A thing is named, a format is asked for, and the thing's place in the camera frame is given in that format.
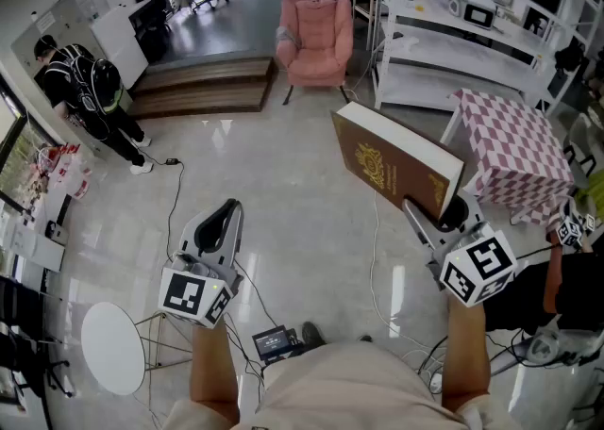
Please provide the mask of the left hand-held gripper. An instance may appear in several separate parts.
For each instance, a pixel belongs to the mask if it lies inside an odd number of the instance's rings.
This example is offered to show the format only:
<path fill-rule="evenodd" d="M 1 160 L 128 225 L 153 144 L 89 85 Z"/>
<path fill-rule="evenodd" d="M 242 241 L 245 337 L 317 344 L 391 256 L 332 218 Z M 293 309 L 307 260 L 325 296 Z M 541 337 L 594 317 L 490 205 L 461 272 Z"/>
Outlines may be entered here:
<path fill-rule="evenodd" d="M 181 236 L 183 252 L 161 270 L 158 309 L 214 328 L 243 281 L 233 264 L 242 232 L 243 205 L 234 198 L 190 219 Z"/>

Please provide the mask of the brown hardcover book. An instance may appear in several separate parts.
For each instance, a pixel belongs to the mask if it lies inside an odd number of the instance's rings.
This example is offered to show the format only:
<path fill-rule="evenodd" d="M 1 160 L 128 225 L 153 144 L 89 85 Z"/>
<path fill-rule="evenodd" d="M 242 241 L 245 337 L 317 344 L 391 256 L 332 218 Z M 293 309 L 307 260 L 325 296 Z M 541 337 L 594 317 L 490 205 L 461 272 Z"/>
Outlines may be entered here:
<path fill-rule="evenodd" d="M 465 163 L 445 145 L 372 108 L 350 102 L 331 113 L 346 169 L 402 207 L 411 200 L 438 222 Z"/>

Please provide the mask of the pink armchair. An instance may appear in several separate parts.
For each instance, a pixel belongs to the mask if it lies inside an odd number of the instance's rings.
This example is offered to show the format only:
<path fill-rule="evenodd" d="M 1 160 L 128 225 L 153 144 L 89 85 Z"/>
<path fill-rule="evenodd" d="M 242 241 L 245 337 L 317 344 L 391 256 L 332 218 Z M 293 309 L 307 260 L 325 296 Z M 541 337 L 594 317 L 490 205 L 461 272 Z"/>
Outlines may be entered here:
<path fill-rule="evenodd" d="M 283 0 L 279 25 L 300 40 L 276 43 L 276 55 L 290 87 L 344 88 L 347 63 L 353 54 L 350 0 Z"/>

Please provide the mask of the person's right forearm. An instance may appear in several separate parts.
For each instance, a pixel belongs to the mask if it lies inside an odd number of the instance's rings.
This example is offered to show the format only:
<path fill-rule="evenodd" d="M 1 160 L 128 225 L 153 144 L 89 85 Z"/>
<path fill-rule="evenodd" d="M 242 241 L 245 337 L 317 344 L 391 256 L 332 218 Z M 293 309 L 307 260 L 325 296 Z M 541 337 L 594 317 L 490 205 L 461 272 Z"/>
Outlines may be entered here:
<path fill-rule="evenodd" d="M 467 307 L 450 296 L 447 328 L 442 405 L 456 412 L 472 399 L 488 393 L 491 365 L 483 306 Z"/>

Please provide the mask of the small black screen device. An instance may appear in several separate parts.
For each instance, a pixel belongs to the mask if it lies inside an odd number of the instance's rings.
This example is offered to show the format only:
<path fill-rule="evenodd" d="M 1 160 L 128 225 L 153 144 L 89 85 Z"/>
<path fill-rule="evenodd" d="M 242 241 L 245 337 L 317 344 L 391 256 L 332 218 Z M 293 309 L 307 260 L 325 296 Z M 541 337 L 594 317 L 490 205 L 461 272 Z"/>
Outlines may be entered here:
<path fill-rule="evenodd" d="M 260 361 L 265 364 L 279 360 L 303 345 L 295 330 L 288 329 L 284 325 L 253 335 L 252 340 Z"/>

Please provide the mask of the wooden step platform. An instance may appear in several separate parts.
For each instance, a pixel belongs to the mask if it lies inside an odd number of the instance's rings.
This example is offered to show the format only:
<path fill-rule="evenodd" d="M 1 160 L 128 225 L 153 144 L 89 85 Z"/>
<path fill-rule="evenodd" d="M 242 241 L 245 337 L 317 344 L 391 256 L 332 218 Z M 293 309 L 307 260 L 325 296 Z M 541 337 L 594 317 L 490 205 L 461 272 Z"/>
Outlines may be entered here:
<path fill-rule="evenodd" d="M 260 112 L 276 70 L 272 58 L 196 64 L 146 74 L 128 113 L 137 120 Z"/>

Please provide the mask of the grey metal device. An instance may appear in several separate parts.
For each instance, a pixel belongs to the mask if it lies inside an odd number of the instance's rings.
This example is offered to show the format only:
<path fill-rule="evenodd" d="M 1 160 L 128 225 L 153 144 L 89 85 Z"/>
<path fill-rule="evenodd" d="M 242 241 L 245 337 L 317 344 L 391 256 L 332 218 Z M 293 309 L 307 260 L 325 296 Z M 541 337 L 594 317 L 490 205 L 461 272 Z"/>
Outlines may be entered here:
<path fill-rule="evenodd" d="M 597 360 L 604 349 L 604 326 L 596 331 L 559 329 L 556 324 L 539 328 L 533 336 L 516 332 L 504 345 L 489 340 L 501 350 L 490 359 L 491 376 L 516 366 L 552 369 L 559 365 L 583 366 Z"/>

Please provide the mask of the white metal shelf rack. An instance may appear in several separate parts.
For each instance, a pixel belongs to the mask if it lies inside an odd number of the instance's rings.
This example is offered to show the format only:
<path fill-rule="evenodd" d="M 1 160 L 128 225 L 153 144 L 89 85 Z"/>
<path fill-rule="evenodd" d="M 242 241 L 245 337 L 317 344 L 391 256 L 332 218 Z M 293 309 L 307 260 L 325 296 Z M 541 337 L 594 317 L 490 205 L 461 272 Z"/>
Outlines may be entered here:
<path fill-rule="evenodd" d="M 573 39 L 585 54 L 604 21 L 604 0 L 493 0 L 491 29 L 449 12 L 450 0 L 377 0 L 372 68 L 378 105 L 449 111 L 460 88 L 558 107 L 578 70 L 555 69 Z"/>

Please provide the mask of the white cardboard box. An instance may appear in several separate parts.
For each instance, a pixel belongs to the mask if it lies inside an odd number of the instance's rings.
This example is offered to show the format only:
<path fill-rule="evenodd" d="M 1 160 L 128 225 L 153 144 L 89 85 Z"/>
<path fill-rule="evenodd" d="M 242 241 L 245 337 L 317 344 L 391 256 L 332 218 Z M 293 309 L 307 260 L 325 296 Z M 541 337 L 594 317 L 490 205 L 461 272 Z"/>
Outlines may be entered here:
<path fill-rule="evenodd" d="M 9 248 L 49 271 L 59 273 L 61 270 L 64 247 L 22 224 L 15 226 Z"/>

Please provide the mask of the black equipment stand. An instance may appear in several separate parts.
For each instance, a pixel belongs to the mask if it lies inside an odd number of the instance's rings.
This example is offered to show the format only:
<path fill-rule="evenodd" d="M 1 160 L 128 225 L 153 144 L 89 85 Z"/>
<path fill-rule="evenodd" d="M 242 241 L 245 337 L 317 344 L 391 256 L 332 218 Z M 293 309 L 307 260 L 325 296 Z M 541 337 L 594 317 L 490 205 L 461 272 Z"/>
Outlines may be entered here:
<path fill-rule="evenodd" d="M 0 368 L 19 373 L 25 382 L 20 389 L 31 389 L 39 398 L 45 389 L 58 389 L 66 397 L 74 394 L 60 383 L 55 369 L 68 368 L 67 360 L 52 361 L 51 345 L 60 345 L 45 327 L 45 299 L 49 295 L 0 275 Z"/>

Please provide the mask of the black framed window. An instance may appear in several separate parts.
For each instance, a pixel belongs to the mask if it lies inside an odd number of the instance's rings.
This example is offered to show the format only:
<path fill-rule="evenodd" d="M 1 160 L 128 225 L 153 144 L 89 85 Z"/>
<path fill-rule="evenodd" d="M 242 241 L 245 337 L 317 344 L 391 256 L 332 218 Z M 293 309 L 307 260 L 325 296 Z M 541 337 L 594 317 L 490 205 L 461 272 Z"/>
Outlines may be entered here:
<path fill-rule="evenodd" d="M 40 151 L 57 145 L 0 74 L 0 199 L 7 206 L 31 208 L 42 186 Z"/>

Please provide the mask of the black bag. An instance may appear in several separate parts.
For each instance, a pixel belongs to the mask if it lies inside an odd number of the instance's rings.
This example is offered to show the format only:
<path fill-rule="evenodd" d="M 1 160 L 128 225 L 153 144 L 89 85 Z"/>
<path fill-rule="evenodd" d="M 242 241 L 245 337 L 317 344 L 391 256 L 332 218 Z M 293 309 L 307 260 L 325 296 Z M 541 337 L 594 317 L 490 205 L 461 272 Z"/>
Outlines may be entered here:
<path fill-rule="evenodd" d="M 555 69 L 561 72 L 572 73 L 583 62 L 585 44 L 573 39 L 569 45 L 555 53 Z"/>

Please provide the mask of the white kitchen appliance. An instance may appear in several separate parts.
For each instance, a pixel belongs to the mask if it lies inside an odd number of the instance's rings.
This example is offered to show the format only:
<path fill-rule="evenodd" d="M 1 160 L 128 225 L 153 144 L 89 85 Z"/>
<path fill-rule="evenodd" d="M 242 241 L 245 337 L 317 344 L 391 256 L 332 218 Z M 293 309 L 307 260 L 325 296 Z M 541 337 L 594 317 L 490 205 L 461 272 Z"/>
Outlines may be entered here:
<path fill-rule="evenodd" d="M 493 0 L 450 0 L 449 12 L 467 23 L 491 29 L 496 16 Z"/>

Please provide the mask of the white counter cabinet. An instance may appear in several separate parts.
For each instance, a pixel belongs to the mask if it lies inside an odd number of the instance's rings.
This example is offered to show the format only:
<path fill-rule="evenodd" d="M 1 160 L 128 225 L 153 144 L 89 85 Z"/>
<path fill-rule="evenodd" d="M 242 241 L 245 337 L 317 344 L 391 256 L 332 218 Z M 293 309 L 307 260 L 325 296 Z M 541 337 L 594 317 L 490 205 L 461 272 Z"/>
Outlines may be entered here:
<path fill-rule="evenodd" d="M 91 30 L 106 59 L 118 69 L 127 90 L 149 65 L 136 38 L 130 17 L 139 14 L 153 0 L 144 0 L 130 7 L 110 9 L 91 24 Z"/>

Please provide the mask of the grey metal lockers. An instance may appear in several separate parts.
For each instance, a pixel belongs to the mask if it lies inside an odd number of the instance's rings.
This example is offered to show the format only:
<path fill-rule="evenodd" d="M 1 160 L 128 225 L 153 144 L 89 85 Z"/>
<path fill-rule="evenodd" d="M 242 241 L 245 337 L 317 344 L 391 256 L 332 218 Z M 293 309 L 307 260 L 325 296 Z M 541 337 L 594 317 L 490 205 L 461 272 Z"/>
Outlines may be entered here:
<path fill-rule="evenodd" d="M 43 68 L 34 57 L 35 43 L 43 35 L 52 36 L 58 47 L 77 43 L 87 48 L 96 58 L 104 54 L 76 0 L 59 0 L 11 45 L 13 54 L 32 78 Z"/>

